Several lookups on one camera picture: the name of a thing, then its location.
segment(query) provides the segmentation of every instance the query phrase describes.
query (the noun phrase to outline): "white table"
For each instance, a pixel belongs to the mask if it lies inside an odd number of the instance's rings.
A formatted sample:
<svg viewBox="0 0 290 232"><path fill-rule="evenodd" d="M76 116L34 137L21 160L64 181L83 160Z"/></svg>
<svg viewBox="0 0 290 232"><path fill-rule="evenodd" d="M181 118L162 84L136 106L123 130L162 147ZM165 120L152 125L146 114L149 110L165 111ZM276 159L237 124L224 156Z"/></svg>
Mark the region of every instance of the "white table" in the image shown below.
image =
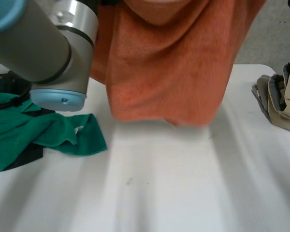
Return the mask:
<svg viewBox="0 0 290 232"><path fill-rule="evenodd" d="M0 173L0 232L290 232L290 132L250 92L263 65L235 65L209 127L113 120L103 85L85 108L109 149Z"/></svg>

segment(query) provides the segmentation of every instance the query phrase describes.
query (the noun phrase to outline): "orange towel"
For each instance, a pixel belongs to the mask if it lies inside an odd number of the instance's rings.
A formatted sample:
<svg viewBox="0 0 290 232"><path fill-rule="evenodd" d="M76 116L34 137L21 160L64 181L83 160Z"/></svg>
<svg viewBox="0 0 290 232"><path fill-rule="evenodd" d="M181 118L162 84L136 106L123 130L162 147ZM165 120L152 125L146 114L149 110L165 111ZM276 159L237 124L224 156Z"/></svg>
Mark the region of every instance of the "orange towel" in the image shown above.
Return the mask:
<svg viewBox="0 0 290 232"><path fill-rule="evenodd" d="M125 0L101 7L91 76L113 116L209 123L265 0Z"/></svg>

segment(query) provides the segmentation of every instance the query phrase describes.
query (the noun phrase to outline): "green cloth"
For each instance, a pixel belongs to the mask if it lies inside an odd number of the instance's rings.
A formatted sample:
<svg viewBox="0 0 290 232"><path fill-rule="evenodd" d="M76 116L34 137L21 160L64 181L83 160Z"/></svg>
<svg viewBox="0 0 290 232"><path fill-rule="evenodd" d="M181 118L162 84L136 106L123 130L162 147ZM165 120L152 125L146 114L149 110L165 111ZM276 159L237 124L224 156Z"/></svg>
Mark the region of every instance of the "green cloth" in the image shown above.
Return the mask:
<svg viewBox="0 0 290 232"><path fill-rule="evenodd" d="M0 93L0 103L13 97L13 94ZM0 171L13 163L30 143L79 156L107 149L93 114L71 117L55 113L39 117L22 114L40 109L26 101L19 107L0 110Z"/></svg>

